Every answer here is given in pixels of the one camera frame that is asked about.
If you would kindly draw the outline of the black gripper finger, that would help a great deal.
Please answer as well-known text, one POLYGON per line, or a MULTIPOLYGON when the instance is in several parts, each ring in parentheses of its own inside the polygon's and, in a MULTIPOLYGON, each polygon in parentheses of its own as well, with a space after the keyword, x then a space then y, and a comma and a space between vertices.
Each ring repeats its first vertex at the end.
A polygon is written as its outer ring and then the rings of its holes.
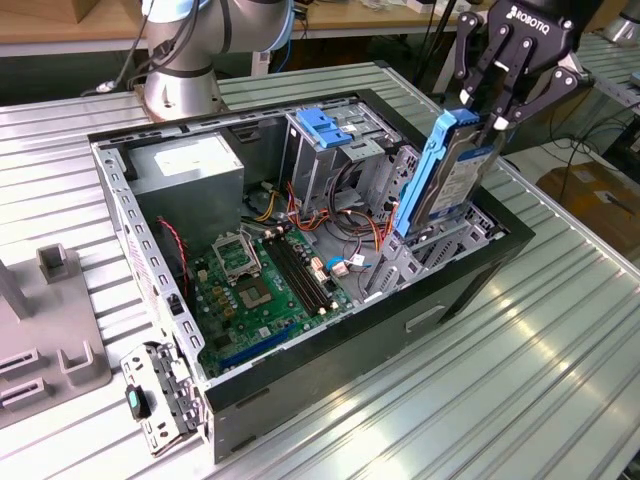
POLYGON ((492 129, 506 131, 547 110, 583 87, 583 68, 574 51, 522 39, 510 55, 501 92, 492 106, 492 129))
POLYGON ((505 48, 512 35, 512 30, 509 23, 491 27, 486 12, 466 12, 458 17, 455 78, 462 82, 459 98, 463 105, 473 104, 473 95, 477 93, 490 66, 505 48), (476 42, 477 34, 483 28, 488 32, 489 43, 479 60, 475 64, 471 64, 469 49, 476 42))

